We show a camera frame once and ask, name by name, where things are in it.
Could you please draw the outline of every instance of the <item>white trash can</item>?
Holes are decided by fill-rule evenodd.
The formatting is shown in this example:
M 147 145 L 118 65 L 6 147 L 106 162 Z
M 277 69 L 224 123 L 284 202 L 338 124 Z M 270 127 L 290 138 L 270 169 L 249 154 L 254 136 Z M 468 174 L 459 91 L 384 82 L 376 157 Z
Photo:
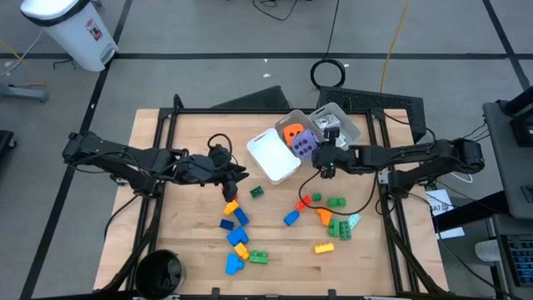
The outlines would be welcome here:
M 102 71 L 118 51 L 90 0 L 24 0 L 20 10 L 89 71 Z

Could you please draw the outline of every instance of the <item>concrete floor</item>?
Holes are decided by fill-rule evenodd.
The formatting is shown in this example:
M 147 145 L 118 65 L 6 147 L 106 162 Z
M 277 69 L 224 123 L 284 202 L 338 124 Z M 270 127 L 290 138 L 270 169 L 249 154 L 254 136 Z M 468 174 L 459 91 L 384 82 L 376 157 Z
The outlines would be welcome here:
M 19 147 L 0 168 L 0 298 L 19 298 L 42 233 L 56 199 L 66 166 L 61 151 L 70 132 L 79 130 L 87 105 L 99 100 L 91 130 L 101 137 L 126 143 L 135 111 L 168 107 L 179 93 L 190 108 L 205 108 L 281 85 L 295 107 L 316 105 L 318 92 L 309 80 L 316 59 L 305 53 L 326 50 L 335 10 L 334 1 L 300 1 L 286 22 L 272 20 L 245 0 L 102 0 L 99 9 L 111 33 L 121 14 L 127 17 L 116 32 L 124 53 L 220 53 L 215 58 L 196 55 L 175 59 L 116 59 L 108 71 L 100 97 L 92 97 L 99 76 L 80 67 L 52 63 L 64 51 L 47 35 L 27 60 L 47 80 L 50 101 L 27 102 L 0 99 L 0 128 L 13 130 Z M 18 11 L 20 1 L 0 2 L 0 38 L 19 52 L 37 36 L 39 28 Z M 515 53 L 533 53 L 528 0 L 492 0 L 505 35 Z M 341 0 L 331 53 L 359 53 L 349 64 L 345 88 L 377 91 L 382 59 L 361 53 L 386 53 L 396 30 L 402 1 Z M 291 1 L 280 0 L 272 13 L 283 16 Z M 384 91 L 423 97 L 426 122 L 439 138 L 456 138 L 481 125 L 481 104 L 510 99 L 521 83 L 509 58 L 469 56 L 506 54 L 506 49 L 481 0 L 413 0 L 395 53 L 432 53 L 428 57 L 393 59 Z M 268 53 L 292 53 L 292 58 L 273 59 Z M 240 59 L 231 53 L 251 53 Z M 444 54 L 460 54 L 454 59 Z M 0 72 L 13 58 L 0 50 Z M 533 61 L 519 61 L 533 78 Z M 323 84 L 337 80 L 335 69 L 318 70 Z M 0 83 L 36 82 L 40 78 L 20 67 Z M 444 182 L 474 198 L 501 189 L 489 139 L 482 142 L 487 167 L 467 185 L 453 177 Z M 88 293 L 102 251 L 102 232 L 112 209 L 114 186 L 106 175 L 76 173 L 57 230 L 53 236 L 34 297 Z M 465 228 L 466 237 L 447 241 L 483 277 L 488 267 L 480 264 L 471 247 L 486 238 L 484 222 Z M 446 275 L 453 292 L 469 296 L 494 295 L 490 288 L 467 273 L 443 253 Z

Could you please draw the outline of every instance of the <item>wooden tabletop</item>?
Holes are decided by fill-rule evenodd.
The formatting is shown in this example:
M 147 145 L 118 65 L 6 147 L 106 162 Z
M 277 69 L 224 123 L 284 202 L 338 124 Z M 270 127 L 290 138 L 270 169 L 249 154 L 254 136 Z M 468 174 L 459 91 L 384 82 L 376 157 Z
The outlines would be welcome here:
M 388 113 L 407 121 L 404 110 L 389 110 Z M 137 111 L 131 146 L 152 146 L 157 114 L 158 110 Z M 233 154 L 250 173 L 249 178 L 238 183 L 238 202 L 251 220 L 245 227 L 250 238 L 246 246 L 249 251 L 268 252 L 270 262 L 268 265 L 245 262 L 244 269 L 236 275 L 226 275 L 227 254 L 234 253 L 234 250 L 226 239 L 228 231 L 219 228 L 221 219 L 229 218 L 222 213 L 226 203 L 220 187 L 168 183 L 157 248 L 177 253 L 186 266 L 187 278 L 176 293 L 209 294 L 213 287 L 219 287 L 222 294 L 326 295 L 327 289 L 334 288 L 339 295 L 394 295 L 383 220 L 374 210 L 377 194 L 371 205 L 361 212 L 361 221 L 353 228 L 350 241 L 329 237 L 320 218 L 311 209 L 304 211 L 292 227 L 284 224 L 283 218 L 294 210 L 297 189 L 316 170 L 309 162 L 304 162 L 294 175 L 274 186 L 246 149 L 250 139 L 272 128 L 282 117 L 258 114 L 178 116 L 174 148 L 207 154 L 207 139 L 211 135 L 225 133 L 232 140 Z M 362 132 L 359 143 L 370 144 L 366 118 L 356 115 L 351 118 Z M 390 119 L 386 124 L 393 147 L 412 144 L 408 126 Z M 398 169 L 414 166 L 400 165 Z M 373 175 L 347 175 L 338 170 L 332 180 L 313 179 L 303 192 L 322 193 L 324 198 L 345 197 L 347 204 L 342 211 L 350 212 L 360 208 L 368 199 L 372 180 Z M 252 199 L 249 191 L 257 186 L 262 186 L 265 194 Z M 411 192 L 426 197 L 422 187 L 414 187 Z M 114 210 L 131 196 L 129 187 L 119 187 Z M 427 204 L 415 197 L 405 199 L 403 203 L 412 252 L 436 283 L 447 289 Z M 109 228 L 95 288 L 108 283 L 131 252 L 140 205 L 140 200 L 135 202 L 119 214 Z M 315 254 L 314 246 L 323 243 L 333 243 L 335 251 Z M 402 257 L 401 275 L 404 289 L 408 290 Z

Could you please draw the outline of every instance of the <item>table leg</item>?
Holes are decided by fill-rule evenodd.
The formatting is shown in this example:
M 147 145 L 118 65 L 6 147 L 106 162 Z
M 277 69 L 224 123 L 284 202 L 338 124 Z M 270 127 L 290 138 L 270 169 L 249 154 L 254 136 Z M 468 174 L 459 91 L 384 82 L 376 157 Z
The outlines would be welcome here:
M 435 232 L 437 232 L 437 228 L 443 232 L 488 218 L 495 213 L 509 214 L 506 194 L 503 191 L 495 192 L 481 200 L 444 212 L 433 218 L 433 225 Z

